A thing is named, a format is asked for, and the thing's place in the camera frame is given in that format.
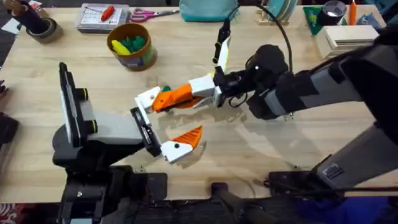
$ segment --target pink scissors handle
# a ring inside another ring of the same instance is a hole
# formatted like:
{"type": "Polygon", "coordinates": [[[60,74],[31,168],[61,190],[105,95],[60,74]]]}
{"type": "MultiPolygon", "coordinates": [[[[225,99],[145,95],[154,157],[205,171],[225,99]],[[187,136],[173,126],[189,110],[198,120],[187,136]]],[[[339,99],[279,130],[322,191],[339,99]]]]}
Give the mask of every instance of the pink scissors handle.
{"type": "Polygon", "coordinates": [[[135,15],[154,15],[156,12],[148,11],[148,10],[137,7],[134,9],[134,11],[132,13],[135,15]]]}
{"type": "Polygon", "coordinates": [[[148,14],[131,14],[130,20],[133,22],[145,22],[148,19],[152,18],[154,15],[148,15],[148,14]]]}

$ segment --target cable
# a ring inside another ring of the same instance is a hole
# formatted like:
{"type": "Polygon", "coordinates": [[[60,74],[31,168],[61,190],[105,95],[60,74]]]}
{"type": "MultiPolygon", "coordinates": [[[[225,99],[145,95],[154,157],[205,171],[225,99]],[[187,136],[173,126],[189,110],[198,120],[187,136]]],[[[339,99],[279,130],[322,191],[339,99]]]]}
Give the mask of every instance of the cable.
{"type": "Polygon", "coordinates": [[[238,107],[240,107],[244,102],[246,102],[246,100],[248,100],[248,93],[244,93],[244,99],[243,99],[243,101],[240,102],[240,103],[238,103],[238,104],[236,104],[236,105],[233,105],[233,104],[232,104],[232,100],[233,100],[234,98],[240,99],[240,97],[238,97],[238,96],[232,96],[232,97],[228,100],[228,104],[229,104],[229,106],[232,107],[232,108],[238,108],[238,107]]]}
{"type": "Polygon", "coordinates": [[[343,192],[396,192],[398,187],[348,187],[340,189],[325,189],[325,190],[310,190],[296,193],[280,194],[272,196],[274,197],[298,197],[298,196],[316,196],[326,195],[331,193],[343,193],[343,192]]]}
{"type": "Polygon", "coordinates": [[[278,25],[282,35],[284,36],[284,39],[286,41],[286,46],[287,46],[287,51],[289,53],[289,70],[291,72],[293,72],[293,60],[292,60],[292,48],[290,46],[290,42],[289,42],[289,38],[287,38],[286,32],[284,30],[284,28],[282,27],[282,25],[280,24],[280,22],[277,20],[277,18],[272,15],[272,13],[270,11],[268,11],[268,9],[266,9],[265,7],[258,5],[258,8],[262,9],[264,12],[266,12],[266,14],[268,14],[269,17],[272,18],[272,20],[278,25]]]}

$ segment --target scissors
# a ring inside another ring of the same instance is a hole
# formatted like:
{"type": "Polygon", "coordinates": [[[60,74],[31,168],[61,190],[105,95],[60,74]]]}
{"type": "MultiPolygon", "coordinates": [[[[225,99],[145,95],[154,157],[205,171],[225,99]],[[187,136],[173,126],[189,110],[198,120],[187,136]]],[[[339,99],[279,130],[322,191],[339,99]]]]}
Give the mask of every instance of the scissors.
{"type": "Polygon", "coordinates": [[[150,18],[158,17],[158,16],[167,16],[178,13],[179,10],[168,10],[162,12],[153,12],[141,9],[139,7],[135,8],[130,16],[130,20],[133,22],[145,22],[150,18]]]}

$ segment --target orange plastic part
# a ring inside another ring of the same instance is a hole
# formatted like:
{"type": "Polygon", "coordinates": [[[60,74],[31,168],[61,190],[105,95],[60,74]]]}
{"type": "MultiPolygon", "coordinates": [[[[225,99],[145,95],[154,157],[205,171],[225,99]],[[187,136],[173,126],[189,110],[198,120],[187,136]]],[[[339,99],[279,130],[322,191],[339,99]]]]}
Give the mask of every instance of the orange plastic part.
{"type": "Polygon", "coordinates": [[[201,131],[202,131],[202,126],[199,126],[195,129],[173,139],[173,141],[190,144],[192,146],[192,148],[195,149],[198,146],[199,140],[201,138],[201,131]]]}
{"type": "Polygon", "coordinates": [[[202,97],[193,97],[191,85],[185,84],[176,90],[159,93],[152,104],[152,108],[157,113],[163,109],[181,103],[176,108],[190,108],[198,103],[202,97]]]}

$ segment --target wooden tabletop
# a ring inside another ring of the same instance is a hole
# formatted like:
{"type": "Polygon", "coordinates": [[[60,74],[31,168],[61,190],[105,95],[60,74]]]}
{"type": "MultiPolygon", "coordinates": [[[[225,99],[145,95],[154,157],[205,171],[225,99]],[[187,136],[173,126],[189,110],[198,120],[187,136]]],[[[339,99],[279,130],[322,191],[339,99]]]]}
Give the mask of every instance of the wooden tabletop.
{"type": "MultiPolygon", "coordinates": [[[[228,70],[241,70],[263,44],[278,45],[287,58],[279,29],[259,26],[254,7],[242,7],[232,22],[228,70]]],[[[18,35],[0,78],[10,94],[1,109],[21,122],[15,140],[4,151],[0,176],[0,202],[59,202],[65,171],[52,163],[52,137],[64,121],[59,96],[58,63],[65,62],[77,87],[87,88],[96,110],[125,114],[136,106],[134,97],[154,86],[176,88],[189,79],[213,71],[214,43],[221,23],[184,22],[177,15],[151,19],[144,25],[159,57],[143,72],[129,72],[106,47],[106,35],[81,34],[75,29],[77,8],[46,9],[63,28],[64,36],[41,45],[24,30],[18,35]]],[[[373,14],[374,6],[358,6],[357,16],[373,14]]],[[[285,27],[292,44],[294,71],[321,62],[314,39],[298,7],[285,27]]],[[[333,154],[374,121],[362,103],[342,103],[296,113],[293,121],[256,119],[247,105],[232,109],[175,110],[152,114],[150,119],[163,141],[203,125],[195,152],[170,165],[145,149],[118,164],[145,172],[169,175],[168,199],[209,197],[212,182],[227,182],[241,197],[266,197],[261,182],[270,171],[309,170],[333,154]]],[[[362,186],[387,186],[398,172],[377,177],[362,186]]]]}

